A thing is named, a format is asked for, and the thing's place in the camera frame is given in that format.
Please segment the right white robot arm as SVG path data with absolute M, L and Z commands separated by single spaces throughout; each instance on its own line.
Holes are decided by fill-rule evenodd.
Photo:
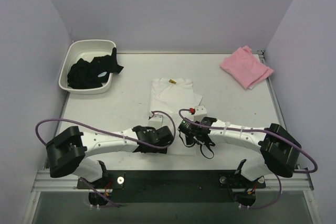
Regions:
M 287 142 L 265 133 L 265 130 L 281 136 Z M 185 135 L 187 145 L 206 146 L 210 152 L 211 147 L 225 143 L 258 153 L 256 158 L 244 158 L 236 169 L 237 174 L 251 182 L 272 173 L 285 178 L 292 177 L 300 154 L 292 145 L 301 148 L 282 126 L 274 123 L 267 128 L 250 128 L 204 117 L 200 122 L 182 120 L 178 131 Z

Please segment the pink t shirt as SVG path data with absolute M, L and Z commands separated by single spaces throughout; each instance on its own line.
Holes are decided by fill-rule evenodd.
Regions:
M 248 46 L 239 47 L 219 64 L 220 68 L 229 73 L 245 90 L 270 77 L 274 70 L 261 63 Z

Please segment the white t shirt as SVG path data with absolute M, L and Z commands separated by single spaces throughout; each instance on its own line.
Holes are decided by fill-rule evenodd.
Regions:
M 170 80 L 169 78 L 152 80 L 149 116 L 153 115 L 152 111 L 163 111 L 174 121 L 176 136 L 172 145 L 167 149 L 167 155 L 196 156 L 196 147 L 185 147 L 179 138 L 178 126 L 182 119 L 178 112 L 180 109 L 189 109 L 200 105 L 203 97 L 194 92 L 192 80 L 178 78 L 174 79 L 175 83 L 171 83 Z

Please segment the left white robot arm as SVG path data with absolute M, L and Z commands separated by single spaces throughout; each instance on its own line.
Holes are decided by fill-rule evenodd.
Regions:
M 173 141 L 168 126 L 135 126 L 112 135 L 82 132 L 72 126 L 46 144 L 50 176 L 73 174 L 101 188 L 108 181 L 107 169 L 103 161 L 94 161 L 91 156 L 116 152 L 165 154 Z

